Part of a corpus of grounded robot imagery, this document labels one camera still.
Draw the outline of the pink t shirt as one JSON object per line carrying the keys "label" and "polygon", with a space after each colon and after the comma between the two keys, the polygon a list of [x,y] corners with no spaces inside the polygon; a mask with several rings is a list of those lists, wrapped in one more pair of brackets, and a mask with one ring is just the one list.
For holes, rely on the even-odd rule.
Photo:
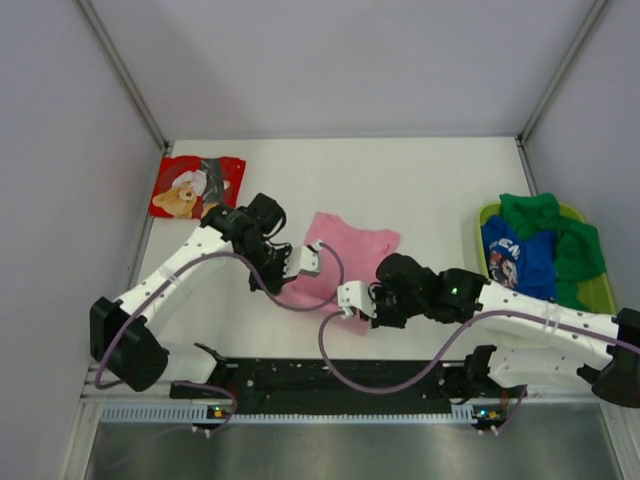
{"label": "pink t shirt", "polygon": [[320,251],[322,271],[317,277],[300,276],[286,284],[278,299],[298,307],[313,307],[331,302],[316,311],[324,316],[339,309],[333,298],[339,285],[349,281],[370,284],[376,280],[376,269],[394,253],[401,234],[391,229],[369,230],[353,227],[339,216],[317,212],[309,226],[304,243],[320,240],[335,250]]}

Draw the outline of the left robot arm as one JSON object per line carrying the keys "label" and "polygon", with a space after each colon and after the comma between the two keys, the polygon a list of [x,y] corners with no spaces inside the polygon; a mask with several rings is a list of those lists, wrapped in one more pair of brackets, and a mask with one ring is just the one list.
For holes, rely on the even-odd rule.
{"label": "left robot arm", "polygon": [[219,270],[238,259],[250,271],[251,290],[280,294],[288,277],[285,263],[292,248],[270,239],[286,223],[284,209],[259,193],[246,206],[212,207],[179,249],[146,279],[117,299],[99,298],[90,309],[90,353],[99,367],[94,379],[108,388],[102,375],[136,392],[159,381],[186,381],[205,396],[226,387],[227,374],[202,345],[163,346],[158,337],[173,313]]}

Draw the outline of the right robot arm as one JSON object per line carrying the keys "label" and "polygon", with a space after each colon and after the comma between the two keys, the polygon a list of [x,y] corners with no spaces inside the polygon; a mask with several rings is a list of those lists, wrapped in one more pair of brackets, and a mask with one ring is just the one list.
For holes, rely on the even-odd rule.
{"label": "right robot arm", "polygon": [[639,406],[639,313],[592,313],[511,290],[464,269],[440,273],[398,253],[366,287],[363,315],[373,327],[403,328],[413,317],[475,326],[494,342],[479,347],[469,388],[487,396],[500,386],[586,387],[601,400]]}

